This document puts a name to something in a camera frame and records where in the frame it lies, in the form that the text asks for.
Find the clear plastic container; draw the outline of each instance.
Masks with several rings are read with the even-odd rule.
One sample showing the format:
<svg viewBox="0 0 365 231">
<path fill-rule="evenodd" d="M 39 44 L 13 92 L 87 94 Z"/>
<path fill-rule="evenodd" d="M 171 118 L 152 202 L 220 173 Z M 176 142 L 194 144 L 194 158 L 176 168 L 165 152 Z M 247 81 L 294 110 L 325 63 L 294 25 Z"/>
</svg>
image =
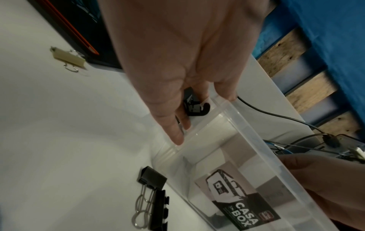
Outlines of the clear plastic container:
<svg viewBox="0 0 365 231">
<path fill-rule="evenodd" d="M 166 143 L 152 164 L 213 230 L 337 230 L 230 102 L 208 102 L 184 144 Z"/>
</svg>

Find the sticker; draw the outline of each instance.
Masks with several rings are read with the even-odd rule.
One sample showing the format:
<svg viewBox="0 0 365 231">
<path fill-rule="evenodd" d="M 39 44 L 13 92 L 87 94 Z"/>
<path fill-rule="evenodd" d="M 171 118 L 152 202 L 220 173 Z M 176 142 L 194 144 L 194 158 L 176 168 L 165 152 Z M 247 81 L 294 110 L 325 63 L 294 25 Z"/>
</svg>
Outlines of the sticker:
<svg viewBox="0 0 365 231">
<path fill-rule="evenodd" d="M 197 179 L 195 183 L 241 231 L 280 219 L 231 162 Z"/>
</svg>

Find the white table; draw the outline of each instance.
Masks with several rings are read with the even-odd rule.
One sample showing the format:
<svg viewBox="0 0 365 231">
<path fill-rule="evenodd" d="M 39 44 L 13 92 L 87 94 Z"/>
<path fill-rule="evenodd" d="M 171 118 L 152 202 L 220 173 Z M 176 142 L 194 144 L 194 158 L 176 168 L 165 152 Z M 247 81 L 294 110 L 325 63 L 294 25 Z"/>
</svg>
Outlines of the white table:
<svg viewBox="0 0 365 231">
<path fill-rule="evenodd" d="M 26 0 L 1 1 L 0 18 L 2 231 L 135 230 L 137 175 L 164 133 L 124 74 L 88 64 L 72 73 L 54 60 L 50 46 L 70 45 Z M 264 110 L 300 118 L 253 58 L 238 93 Z M 235 105 L 263 138 L 290 142 L 312 134 Z M 165 188 L 170 230 L 211 230 Z"/>
</svg>

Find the orange edge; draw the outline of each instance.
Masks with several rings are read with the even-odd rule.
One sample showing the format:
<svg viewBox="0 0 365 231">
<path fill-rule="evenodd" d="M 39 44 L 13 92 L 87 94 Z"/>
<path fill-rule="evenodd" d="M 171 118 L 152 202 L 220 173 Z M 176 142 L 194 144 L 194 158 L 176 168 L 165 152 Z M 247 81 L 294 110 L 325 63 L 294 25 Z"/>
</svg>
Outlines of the orange edge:
<svg viewBox="0 0 365 231">
<path fill-rule="evenodd" d="M 91 46 L 91 44 L 72 26 L 72 24 L 50 3 L 48 0 L 43 0 L 56 14 L 57 16 L 66 24 L 66 26 L 70 29 L 70 31 L 77 36 L 81 42 L 91 50 L 94 54 L 100 55 L 99 52 L 96 51 L 96 49 Z"/>
</svg>

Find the blue fabric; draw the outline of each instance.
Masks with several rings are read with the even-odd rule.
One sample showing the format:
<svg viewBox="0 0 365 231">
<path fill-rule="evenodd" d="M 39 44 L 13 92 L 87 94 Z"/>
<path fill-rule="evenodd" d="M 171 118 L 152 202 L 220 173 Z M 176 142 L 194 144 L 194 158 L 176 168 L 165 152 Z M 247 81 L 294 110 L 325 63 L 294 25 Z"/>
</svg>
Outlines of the blue fabric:
<svg viewBox="0 0 365 231">
<path fill-rule="evenodd" d="M 282 0 L 365 123 L 365 1 Z"/>
<path fill-rule="evenodd" d="M 280 4 L 266 17 L 252 55 L 258 59 L 297 26 L 288 8 Z"/>
</svg>

